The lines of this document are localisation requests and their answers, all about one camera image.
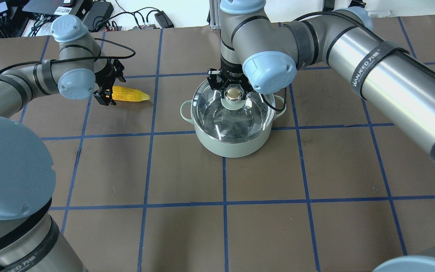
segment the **cooking pot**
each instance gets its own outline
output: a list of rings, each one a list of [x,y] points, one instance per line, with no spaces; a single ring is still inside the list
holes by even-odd
[[[228,158],[247,156],[268,139],[273,120],[285,113],[276,113],[264,103],[259,93],[248,93],[246,99],[236,95],[239,85],[230,86],[225,98],[221,92],[212,90],[204,81],[192,100],[181,105],[181,117],[194,125],[197,138],[212,153]],[[273,107],[275,99],[284,104],[284,99],[277,95],[264,95]],[[190,118],[184,114],[190,106]]]

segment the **pot handle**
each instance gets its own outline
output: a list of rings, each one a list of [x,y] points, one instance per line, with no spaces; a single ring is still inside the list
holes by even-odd
[[[275,97],[275,99],[280,100],[281,103],[283,103],[283,105],[285,105],[285,109],[282,112],[278,112],[275,114],[275,117],[273,118],[273,120],[276,120],[276,119],[280,118],[283,114],[285,114],[286,104],[285,104],[285,99],[282,98],[281,96],[279,96],[279,95],[273,95],[273,96]]]
[[[191,103],[192,103],[192,100],[187,100],[186,102],[182,103],[182,105],[181,105],[181,117],[182,117],[185,121],[187,121],[187,122],[189,122],[189,123],[191,123],[191,124],[194,124],[194,120],[192,119],[192,115],[191,115],[191,119],[189,119],[189,118],[187,118],[187,117],[184,116],[184,108],[186,107],[187,104],[190,105]]]

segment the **blue cap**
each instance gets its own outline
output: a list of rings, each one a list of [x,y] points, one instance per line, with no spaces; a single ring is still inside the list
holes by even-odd
[[[362,23],[364,24],[364,26],[368,29],[370,29],[370,31],[373,31],[373,21],[372,18],[370,18],[370,16],[368,15],[368,12],[362,8],[362,7],[349,7],[349,8],[343,8],[343,9],[336,9],[334,11],[337,10],[347,10],[349,12],[354,13],[357,17],[359,17],[359,19],[362,21]]]
[[[250,14],[260,11],[266,5],[266,0],[222,0],[219,7],[229,14]]]
[[[87,34],[88,28],[78,17],[67,14],[58,17],[51,24],[50,31],[58,43],[69,43]]]
[[[258,93],[276,93],[295,79],[296,64],[283,52],[264,51],[248,57],[243,72]]]
[[[53,195],[53,160],[29,128],[0,117],[0,220],[27,217]]]
[[[88,99],[95,91],[95,73],[85,68],[69,70],[60,77],[58,90],[68,99]]]

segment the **robotic arm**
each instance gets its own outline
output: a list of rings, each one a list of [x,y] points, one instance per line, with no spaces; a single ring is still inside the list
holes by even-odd
[[[125,82],[119,60],[102,58],[100,46],[78,17],[59,17],[51,32],[60,44],[60,60],[32,62],[0,73],[0,116],[10,117],[34,98],[55,93],[69,99],[88,99],[93,94],[100,104],[115,105],[115,79]]]
[[[435,72],[370,31],[361,7],[305,16],[279,29],[264,12],[265,0],[221,1],[221,68],[208,81],[224,98],[230,84],[243,97],[275,93],[308,65],[326,62],[352,90],[389,117],[435,162]]]

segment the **tiled surface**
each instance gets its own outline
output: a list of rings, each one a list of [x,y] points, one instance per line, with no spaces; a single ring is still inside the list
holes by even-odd
[[[374,21],[381,37],[435,70],[435,16]],[[223,159],[178,113],[219,66],[219,33],[204,26],[105,38],[137,50],[122,61],[128,82],[117,84],[149,101],[104,107],[54,95],[13,116],[53,156],[50,214],[89,270],[358,272],[435,246],[435,165],[367,103],[369,124],[326,64],[298,73],[260,150]],[[50,38],[43,51],[45,42],[0,40],[0,68],[57,58],[58,45]]]

